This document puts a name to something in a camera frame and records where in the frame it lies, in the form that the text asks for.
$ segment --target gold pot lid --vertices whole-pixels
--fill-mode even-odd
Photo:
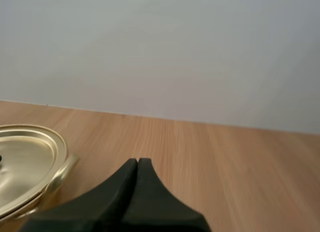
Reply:
[[[39,196],[67,157],[64,139],[34,125],[0,126],[0,218]]]

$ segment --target metal lid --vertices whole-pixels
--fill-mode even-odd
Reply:
[[[0,217],[39,196],[67,157],[64,139],[34,125],[0,126]]]

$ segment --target shiny gold surface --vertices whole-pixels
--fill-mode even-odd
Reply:
[[[67,146],[44,127],[0,126],[0,155],[1,218],[42,193],[64,164]]]
[[[79,161],[79,157],[75,154],[70,155],[66,161],[64,162],[63,166],[55,173],[54,177],[50,181],[50,183],[46,186],[44,192],[39,196],[38,198],[38,205],[34,206],[33,208],[29,205],[29,210],[25,213],[21,213],[22,209],[19,209],[19,213],[16,213],[17,211],[14,211],[10,213],[10,215],[15,214],[15,219],[20,219],[25,216],[28,216],[34,212],[37,212],[39,210],[48,209],[50,206],[49,204],[53,200],[54,196],[58,192],[58,190],[61,188],[61,186],[64,184],[65,180],[68,178],[70,173],[72,172],[73,168]]]

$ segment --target gray wall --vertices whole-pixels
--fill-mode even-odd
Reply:
[[[320,0],[0,0],[0,99],[320,132]]]

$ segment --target wooden tabletop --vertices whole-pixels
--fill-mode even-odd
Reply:
[[[320,231],[320,136],[0,101],[0,124],[16,123],[54,129],[81,157],[60,202],[149,157],[214,232]]]

